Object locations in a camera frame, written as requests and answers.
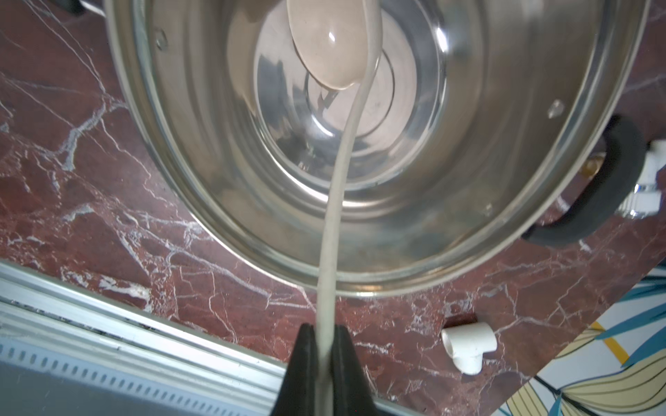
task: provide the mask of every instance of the pvc tee fitting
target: pvc tee fitting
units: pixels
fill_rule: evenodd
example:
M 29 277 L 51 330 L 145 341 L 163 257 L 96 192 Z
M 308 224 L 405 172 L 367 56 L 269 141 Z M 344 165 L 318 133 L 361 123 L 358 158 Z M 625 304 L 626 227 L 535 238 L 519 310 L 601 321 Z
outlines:
M 442 330 L 446 353 L 463 374 L 481 372 L 483 354 L 498 348 L 493 329 L 485 322 L 471 323 Z

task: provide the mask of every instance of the pot handle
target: pot handle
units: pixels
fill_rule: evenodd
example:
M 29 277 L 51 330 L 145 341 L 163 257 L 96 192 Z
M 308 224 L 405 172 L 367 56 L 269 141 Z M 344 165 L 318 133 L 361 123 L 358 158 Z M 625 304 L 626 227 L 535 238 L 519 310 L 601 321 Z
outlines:
M 551 224 L 534 224 L 523 239 L 540 246 L 564 246 L 586 237 L 610 218 L 633 192 L 643 170 L 647 145 L 633 122 L 614 115 L 603 132 L 606 157 L 599 172 L 571 208 Z
M 92 11 L 101 17 L 105 16 L 104 8 L 95 0 L 51 0 L 51 2 L 74 16 L 82 15 L 86 10 Z

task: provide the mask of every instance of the red marble surface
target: red marble surface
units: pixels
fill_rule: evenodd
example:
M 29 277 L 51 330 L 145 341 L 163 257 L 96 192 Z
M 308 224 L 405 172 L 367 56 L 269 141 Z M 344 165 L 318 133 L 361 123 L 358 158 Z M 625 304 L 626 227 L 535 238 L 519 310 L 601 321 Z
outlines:
M 0 57 L 0 257 L 287 359 L 316 296 L 239 262 L 168 189 L 123 100 L 103 20 L 2 1 Z M 666 132 L 665 0 L 651 7 L 619 110 L 648 139 Z M 487 415 L 665 254 L 666 212 L 613 218 L 564 249 L 518 241 L 430 290 L 340 300 L 338 321 L 379 396 L 428 415 Z M 455 370 L 439 338 L 471 319 L 499 339 L 475 377 Z

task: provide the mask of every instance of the patterned fabric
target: patterned fabric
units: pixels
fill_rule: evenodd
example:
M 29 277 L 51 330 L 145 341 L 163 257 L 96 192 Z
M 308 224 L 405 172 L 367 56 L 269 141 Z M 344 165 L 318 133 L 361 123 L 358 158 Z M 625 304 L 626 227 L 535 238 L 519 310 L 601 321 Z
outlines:
M 493 416 L 666 415 L 666 265 L 619 302 Z

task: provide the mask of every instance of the stainless steel pot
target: stainless steel pot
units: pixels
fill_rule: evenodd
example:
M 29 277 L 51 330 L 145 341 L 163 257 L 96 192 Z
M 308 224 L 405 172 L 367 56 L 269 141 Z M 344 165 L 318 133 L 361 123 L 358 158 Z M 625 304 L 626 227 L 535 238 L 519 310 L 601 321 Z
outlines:
M 384 55 L 352 157 L 339 293 L 426 288 L 527 229 L 529 240 L 563 244 L 604 221 L 644 155 L 622 120 L 607 129 L 605 170 L 572 211 L 533 226 L 604 131 L 648 5 L 383 0 Z M 284 0 L 105 9 L 125 96 L 171 186 L 244 261 L 314 287 L 353 88 L 335 93 L 309 77 Z

